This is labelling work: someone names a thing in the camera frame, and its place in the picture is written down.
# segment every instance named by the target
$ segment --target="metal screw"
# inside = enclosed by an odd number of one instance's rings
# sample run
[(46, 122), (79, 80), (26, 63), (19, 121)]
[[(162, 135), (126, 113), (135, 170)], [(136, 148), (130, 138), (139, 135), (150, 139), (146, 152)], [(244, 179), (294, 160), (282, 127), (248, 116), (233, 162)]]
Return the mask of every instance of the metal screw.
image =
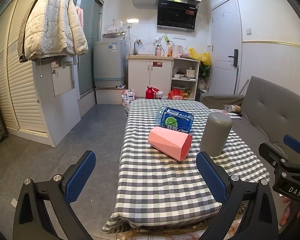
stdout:
[(262, 179), (262, 180), (261, 180), (261, 184), (262, 184), (262, 185), (267, 185), (267, 184), (268, 184), (268, 181), (266, 181), (265, 179)]
[(54, 177), (53, 177), (53, 180), (54, 181), (59, 181), (59, 180), (61, 180), (61, 175), (55, 175)]
[(239, 180), (239, 177), (237, 175), (231, 175), (231, 179), (233, 181), (238, 181)]
[(26, 179), (25, 182), (24, 182), (24, 184), (28, 185), (28, 184), (30, 184), (30, 182), (31, 182), (31, 179)]

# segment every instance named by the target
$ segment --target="louvered closet door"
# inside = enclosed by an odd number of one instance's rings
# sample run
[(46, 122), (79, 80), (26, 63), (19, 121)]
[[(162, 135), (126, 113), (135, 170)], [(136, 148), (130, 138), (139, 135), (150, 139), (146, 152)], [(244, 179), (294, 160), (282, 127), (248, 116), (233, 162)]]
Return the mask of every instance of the louvered closet door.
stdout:
[(13, 12), (7, 51), (8, 81), (12, 105), (21, 129), (46, 132), (37, 103), (32, 61), (19, 63), (18, 35), (25, 13), (34, 0), (18, 0)]
[(8, 101), (9, 91), (6, 90), (5, 83), (5, 71), (4, 71), (4, 50), (7, 49), (6, 34), (8, 23), (12, 10), (14, 8), (14, 2), (12, 1), (7, 8), (0, 15), (0, 111), (3, 117), (4, 125), (10, 128), (17, 128), (17, 124), (12, 116), (12, 109)]

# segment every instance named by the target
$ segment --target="lime image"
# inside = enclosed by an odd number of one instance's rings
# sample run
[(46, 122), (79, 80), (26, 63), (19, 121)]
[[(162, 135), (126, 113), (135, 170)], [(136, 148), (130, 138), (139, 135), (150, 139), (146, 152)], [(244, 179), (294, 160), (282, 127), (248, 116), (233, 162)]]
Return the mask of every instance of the lime image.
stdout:
[(166, 119), (165, 123), (166, 123), (166, 125), (171, 125), (171, 126), (174, 126), (174, 127), (178, 127), (177, 119), (175, 119), (171, 116)]

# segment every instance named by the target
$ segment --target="barcode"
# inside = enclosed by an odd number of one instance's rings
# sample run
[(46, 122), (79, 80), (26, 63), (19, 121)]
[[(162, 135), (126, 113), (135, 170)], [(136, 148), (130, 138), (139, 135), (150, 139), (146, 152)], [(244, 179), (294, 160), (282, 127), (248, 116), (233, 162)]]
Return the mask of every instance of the barcode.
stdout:
[(178, 112), (176, 112), (176, 111), (173, 111), (173, 110), (171, 110), (171, 109), (168, 109), (167, 113), (169, 113), (169, 114), (175, 114), (175, 115), (179, 115), (179, 113), (178, 113)]

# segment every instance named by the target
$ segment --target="yellow plastic bag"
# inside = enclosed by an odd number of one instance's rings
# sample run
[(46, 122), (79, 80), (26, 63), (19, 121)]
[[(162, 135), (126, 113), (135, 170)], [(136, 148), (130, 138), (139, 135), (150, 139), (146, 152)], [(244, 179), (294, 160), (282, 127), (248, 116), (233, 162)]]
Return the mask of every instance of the yellow plastic bag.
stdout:
[(194, 50), (194, 48), (190, 48), (189, 52), (191, 58), (194, 58), (196, 60), (201, 60), (206, 66), (211, 66), (211, 58), (209, 52), (199, 54)]

